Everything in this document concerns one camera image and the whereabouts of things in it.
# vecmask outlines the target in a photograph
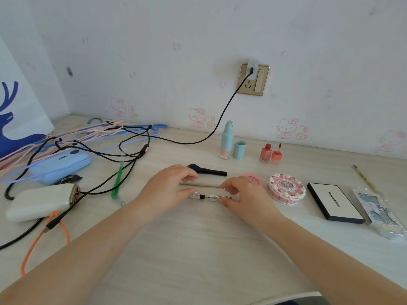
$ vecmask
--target table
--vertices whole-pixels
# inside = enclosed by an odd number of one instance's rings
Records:
[[[55,128],[56,131],[67,130],[85,125],[88,119],[70,115],[55,122]],[[167,128],[160,130],[160,136],[192,142],[206,137],[207,133]],[[103,151],[123,139],[123,136],[115,137],[88,145]],[[267,141],[255,139],[243,139],[247,143],[244,159],[223,160],[218,155],[220,139],[220,135],[214,135],[189,146],[153,140],[145,157],[137,161],[129,179],[120,187],[120,197],[126,201],[133,199],[160,169],[191,163],[228,171],[228,176],[256,174],[265,184],[270,175],[281,172],[295,176],[303,184],[366,187],[351,168],[350,163],[354,163],[389,199],[389,205],[400,221],[407,223],[407,204],[402,191],[407,171],[405,160],[283,144],[283,158],[279,165],[262,164],[258,158]],[[128,151],[134,149],[136,152],[144,143],[130,144]],[[272,142],[272,147],[276,146],[277,143]],[[116,163],[93,159],[78,173],[84,177],[79,186],[89,190],[117,169]],[[105,188],[113,183],[114,178]],[[40,186],[35,182],[21,183],[13,188],[12,194]],[[0,185],[0,191],[5,188],[4,184]],[[223,192],[206,187],[200,190],[205,194]],[[310,194],[298,205],[274,203],[285,216],[302,227],[407,288],[406,241],[389,241],[365,225],[327,221]],[[32,225],[32,222],[7,222],[5,211],[9,204],[8,200],[0,198],[1,244]],[[87,196],[64,218],[64,223],[73,239],[118,208],[109,194]],[[0,251],[0,290],[19,278],[21,261],[43,225],[15,245]],[[64,245],[61,229],[47,233],[34,249],[26,270]],[[89,304],[275,304],[317,295],[320,294],[307,278],[267,237],[216,202],[189,199],[140,231],[97,286]]]

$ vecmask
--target deer antler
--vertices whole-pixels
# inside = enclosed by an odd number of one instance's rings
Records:
[[[1,83],[3,85],[4,88],[4,102],[2,103],[2,105],[0,106],[0,111],[3,111],[4,109],[6,109],[8,106],[10,106],[10,104],[13,102],[15,96],[17,95],[17,91],[18,91],[18,82],[14,81],[14,88],[13,88],[13,93],[11,93],[11,97],[9,96],[8,93],[8,88],[5,82]]]

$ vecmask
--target forearm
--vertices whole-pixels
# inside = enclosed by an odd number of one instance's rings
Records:
[[[0,293],[0,304],[81,304],[149,220],[132,201]]]
[[[287,218],[262,229],[332,305],[407,304],[407,290]]]

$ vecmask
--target orange cable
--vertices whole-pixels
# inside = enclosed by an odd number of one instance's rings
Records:
[[[58,216],[58,212],[57,211],[52,211],[51,215],[48,218],[48,222],[47,224],[53,220],[54,217]],[[68,244],[70,242],[70,236],[69,236],[69,232],[67,230],[67,228],[65,227],[65,225],[62,222],[59,222],[59,225],[61,226],[62,230],[65,232],[65,237],[66,237],[66,243]],[[26,272],[25,272],[25,266],[27,264],[28,258],[30,257],[34,247],[37,245],[39,239],[41,238],[41,236],[44,234],[43,231],[41,231],[41,233],[37,236],[37,238],[33,241],[33,243],[30,246],[30,249],[28,249],[27,254],[25,255],[23,262],[21,263],[20,266],[20,275],[23,277]]]

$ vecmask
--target cake-shaped compact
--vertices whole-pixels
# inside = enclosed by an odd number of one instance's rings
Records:
[[[295,205],[305,197],[305,186],[288,174],[277,173],[270,177],[267,191],[278,202]]]

